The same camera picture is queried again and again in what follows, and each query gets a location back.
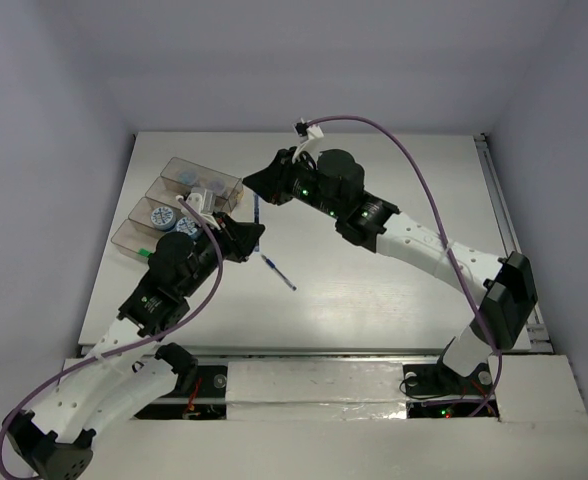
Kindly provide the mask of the clear jar blue pins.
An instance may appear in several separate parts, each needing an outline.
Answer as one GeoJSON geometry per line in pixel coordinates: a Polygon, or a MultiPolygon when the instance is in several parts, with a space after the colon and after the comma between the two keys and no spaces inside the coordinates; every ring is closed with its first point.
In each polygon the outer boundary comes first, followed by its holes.
{"type": "Polygon", "coordinates": [[[184,170],[178,175],[178,180],[185,185],[195,185],[199,181],[199,176],[194,170],[184,170]]]}

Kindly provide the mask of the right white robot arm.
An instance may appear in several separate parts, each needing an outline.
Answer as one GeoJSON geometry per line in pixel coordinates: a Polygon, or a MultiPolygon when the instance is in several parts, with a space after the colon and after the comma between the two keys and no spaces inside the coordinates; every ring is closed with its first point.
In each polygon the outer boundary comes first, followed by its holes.
{"type": "Polygon", "coordinates": [[[365,171],[340,149],[317,159],[294,149],[280,150],[264,169],[242,180],[262,200],[283,205],[293,199],[332,217],[349,243],[405,262],[469,293],[480,316],[445,347],[434,368],[436,384],[456,392],[494,349],[513,348],[538,294],[530,260],[513,251],[506,257],[479,252],[420,225],[365,189],[365,171]]]}

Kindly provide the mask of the blue white tape roll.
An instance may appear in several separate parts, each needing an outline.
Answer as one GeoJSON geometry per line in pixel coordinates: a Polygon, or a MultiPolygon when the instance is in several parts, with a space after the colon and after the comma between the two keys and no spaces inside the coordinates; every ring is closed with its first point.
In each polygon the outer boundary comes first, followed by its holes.
{"type": "Polygon", "coordinates": [[[183,216],[177,220],[174,231],[186,234],[193,240],[198,239],[201,234],[199,224],[192,218],[186,216],[183,216]]]}
{"type": "Polygon", "coordinates": [[[177,222],[174,210],[167,206],[159,206],[150,213],[150,222],[155,230],[171,231],[177,222]]]}

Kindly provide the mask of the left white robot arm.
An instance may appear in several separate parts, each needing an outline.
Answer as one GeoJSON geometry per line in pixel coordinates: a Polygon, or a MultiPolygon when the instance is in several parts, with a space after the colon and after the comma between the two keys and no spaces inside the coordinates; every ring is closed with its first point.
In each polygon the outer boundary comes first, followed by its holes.
{"type": "Polygon", "coordinates": [[[146,273],[101,340],[4,420],[0,441],[11,443],[36,478],[78,478],[106,426],[167,393],[183,395],[193,388],[196,358],[164,339],[199,314],[188,297],[209,277],[220,281],[224,261],[247,261],[265,227],[216,213],[196,229],[196,238],[182,232],[163,235],[148,256],[146,273]]]}

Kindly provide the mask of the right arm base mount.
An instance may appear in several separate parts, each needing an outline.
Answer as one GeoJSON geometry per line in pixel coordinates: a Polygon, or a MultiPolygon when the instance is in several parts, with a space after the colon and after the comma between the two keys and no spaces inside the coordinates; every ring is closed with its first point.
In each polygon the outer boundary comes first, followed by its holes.
{"type": "Polygon", "coordinates": [[[484,342],[455,337],[435,362],[405,366],[399,391],[412,401],[412,409],[442,418],[496,417],[491,355],[491,347],[484,342]]]}

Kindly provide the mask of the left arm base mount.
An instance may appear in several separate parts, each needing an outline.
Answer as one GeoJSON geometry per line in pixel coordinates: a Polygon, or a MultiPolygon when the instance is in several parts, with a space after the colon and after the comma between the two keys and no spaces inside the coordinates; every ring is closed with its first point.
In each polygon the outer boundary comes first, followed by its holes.
{"type": "Polygon", "coordinates": [[[140,417],[147,414],[153,420],[224,420],[227,376],[226,365],[199,366],[189,390],[175,390],[155,400],[140,417]]]}

